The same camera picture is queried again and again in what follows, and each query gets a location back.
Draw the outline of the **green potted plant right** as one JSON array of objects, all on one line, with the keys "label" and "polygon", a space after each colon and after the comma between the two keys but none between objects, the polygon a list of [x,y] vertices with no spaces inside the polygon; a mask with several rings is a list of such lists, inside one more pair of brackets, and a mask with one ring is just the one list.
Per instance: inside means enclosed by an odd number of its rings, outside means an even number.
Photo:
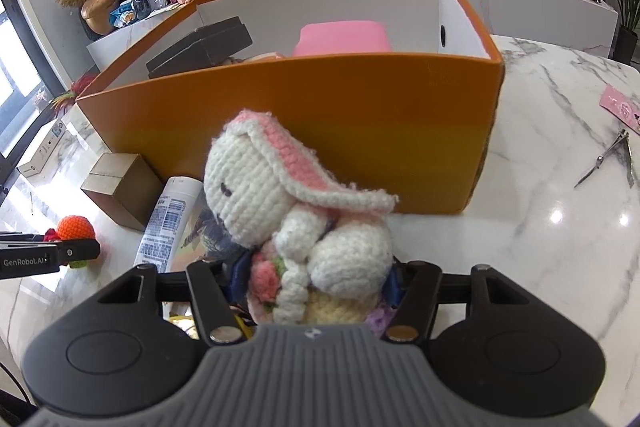
[{"label": "green potted plant right", "polygon": [[617,37],[612,52],[612,59],[630,65],[634,50],[639,42],[639,0],[616,0],[618,5]]}]

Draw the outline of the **red green feather toy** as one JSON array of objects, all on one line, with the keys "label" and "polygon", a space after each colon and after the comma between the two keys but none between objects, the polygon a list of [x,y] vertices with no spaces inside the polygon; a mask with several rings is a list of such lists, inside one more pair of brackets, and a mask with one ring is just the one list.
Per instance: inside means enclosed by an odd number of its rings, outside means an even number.
[{"label": "red green feather toy", "polygon": [[50,105],[54,116],[60,117],[64,115],[76,103],[76,98],[78,98],[95,79],[96,74],[94,72],[86,72],[70,85],[70,89],[52,98]]}]

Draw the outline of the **white pink crochet bunny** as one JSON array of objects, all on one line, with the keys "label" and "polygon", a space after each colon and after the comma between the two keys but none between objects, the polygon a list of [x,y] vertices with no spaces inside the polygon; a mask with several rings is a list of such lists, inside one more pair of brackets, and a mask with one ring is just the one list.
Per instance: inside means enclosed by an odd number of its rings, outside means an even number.
[{"label": "white pink crochet bunny", "polygon": [[220,257],[247,257],[241,300],[258,324],[363,323],[393,265],[383,190],[344,185],[276,117],[243,109],[204,169]]}]

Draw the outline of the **black box inside bin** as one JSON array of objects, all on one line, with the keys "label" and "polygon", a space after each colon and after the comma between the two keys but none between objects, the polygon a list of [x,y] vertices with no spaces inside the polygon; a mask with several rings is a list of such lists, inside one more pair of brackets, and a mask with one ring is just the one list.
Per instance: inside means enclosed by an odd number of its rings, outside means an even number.
[{"label": "black box inside bin", "polygon": [[221,65],[253,44],[246,26],[234,16],[192,31],[146,63],[150,78]]}]

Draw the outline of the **orange crochet carrot toy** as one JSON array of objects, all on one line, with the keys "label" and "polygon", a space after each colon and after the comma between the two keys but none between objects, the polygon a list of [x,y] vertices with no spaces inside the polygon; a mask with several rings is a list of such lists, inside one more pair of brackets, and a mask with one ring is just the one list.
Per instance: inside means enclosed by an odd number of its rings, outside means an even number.
[{"label": "orange crochet carrot toy", "polygon": [[90,221],[82,216],[67,216],[43,235],[45,242],[63,243],[58,250],[58,264],[72,269],[85,268],[98,259],[100,244]]}]

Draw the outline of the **large orange storage box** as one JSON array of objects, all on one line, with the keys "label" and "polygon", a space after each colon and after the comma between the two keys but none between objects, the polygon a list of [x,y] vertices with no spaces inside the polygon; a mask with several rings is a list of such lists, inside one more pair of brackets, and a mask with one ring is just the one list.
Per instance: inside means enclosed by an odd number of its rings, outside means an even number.
[{"label": "large orange storage box", "polygon": [[363,53],[252,57],[121,84],[127,51],[81,93],[105,144],[163,178],[202,175],[213,137],[243,109],[266,112],[343,182],[398,196],[419,215],[462,211],[482,174],[504,62],[468,0],[484,57]]}]

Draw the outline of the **small brown cardboard box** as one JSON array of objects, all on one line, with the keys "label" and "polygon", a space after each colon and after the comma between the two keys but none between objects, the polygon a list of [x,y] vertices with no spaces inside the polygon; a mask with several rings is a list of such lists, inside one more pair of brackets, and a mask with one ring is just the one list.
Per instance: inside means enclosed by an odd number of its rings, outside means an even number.
[{"label": "small brown cardboard box", "polygon": [[90,170],[83,191],[121,227],[143,232],[164,184],[139,154],[104,153]]}]

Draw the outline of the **dark illustrated book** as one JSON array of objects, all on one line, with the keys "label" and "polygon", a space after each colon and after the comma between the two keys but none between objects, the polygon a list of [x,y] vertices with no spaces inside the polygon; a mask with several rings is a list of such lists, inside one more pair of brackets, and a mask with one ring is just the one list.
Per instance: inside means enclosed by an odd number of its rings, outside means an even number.
[{"label": "dark illustrated book", "polygon": [[198,260],[232,265],[246,253],[248,249],[235,243],[205,202],[197,202],[169,262],[169,270],[184,271]]}]

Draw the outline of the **gold round vase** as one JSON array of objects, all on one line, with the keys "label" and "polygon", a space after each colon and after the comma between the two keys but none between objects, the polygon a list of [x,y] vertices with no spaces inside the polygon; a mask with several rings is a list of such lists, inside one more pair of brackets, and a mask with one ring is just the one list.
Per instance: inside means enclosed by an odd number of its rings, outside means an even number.
[{"label": "gold round vase", "polygon": [[80,9],[80,15],[93,32],[105,36],[114,29],[108,18],[119,6],[119,2],[120,0],[86,0]]}]

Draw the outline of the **pink phone case wallet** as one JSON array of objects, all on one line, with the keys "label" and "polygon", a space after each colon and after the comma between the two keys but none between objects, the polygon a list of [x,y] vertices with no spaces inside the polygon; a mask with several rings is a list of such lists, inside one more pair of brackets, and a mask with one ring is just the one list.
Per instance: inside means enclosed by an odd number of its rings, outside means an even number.
[{"label": "pink phone case wallet", "polygon": [[309,24],[299,31],[293,56],[386,53],[392,50],[381,23],[338,20]]}]

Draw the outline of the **pink card packet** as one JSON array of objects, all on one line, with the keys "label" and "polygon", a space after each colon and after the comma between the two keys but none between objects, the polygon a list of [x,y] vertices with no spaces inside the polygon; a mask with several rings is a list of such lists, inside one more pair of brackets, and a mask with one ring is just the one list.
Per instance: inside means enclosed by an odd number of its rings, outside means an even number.
[{"label": "pink card packet", "polygon": [[622,92],[608,84],[601,95],[599,105],[630,130],[640,134],[640,108]]}]

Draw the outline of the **metal scissors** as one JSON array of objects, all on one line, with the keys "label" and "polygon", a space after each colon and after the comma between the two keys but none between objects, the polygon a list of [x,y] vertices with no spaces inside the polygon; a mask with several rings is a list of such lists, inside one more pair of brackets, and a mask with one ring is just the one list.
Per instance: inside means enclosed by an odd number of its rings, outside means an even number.
[{"label": "metal scissors", "polygon": [[573,187],[577,188],[586,182],[608,158],[617,157],[625,168],[628,186],[633,188],[636,185],[636,175],[634,174],[634,156],[632,156],[629,138],[630,134],[627,130],[620,130],[614,141],[593,161],[592,166],[577,180]]}]

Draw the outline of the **white tube with blue label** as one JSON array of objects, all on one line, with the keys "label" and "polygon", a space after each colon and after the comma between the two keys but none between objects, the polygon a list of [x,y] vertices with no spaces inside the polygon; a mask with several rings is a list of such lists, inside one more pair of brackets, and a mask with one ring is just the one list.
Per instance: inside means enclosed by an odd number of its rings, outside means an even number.
[{"label": "white tube with blue label", "polygon": [[144,230],[135,265],[151,263],[160,273],[170,269],[202,187],[200,180],[188,176],[168,179]]}]

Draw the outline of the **white flat box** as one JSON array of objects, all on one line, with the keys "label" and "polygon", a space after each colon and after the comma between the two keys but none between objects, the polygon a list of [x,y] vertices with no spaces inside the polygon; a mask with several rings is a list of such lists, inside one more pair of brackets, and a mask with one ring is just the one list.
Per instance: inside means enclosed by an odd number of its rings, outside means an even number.
[{"label": "white flat box", "polygon": [[25,178],[39,174],[61,142],[65,131],[66,126],[60,118],[45,124],[26,148],[18,162],[17,171]]}]

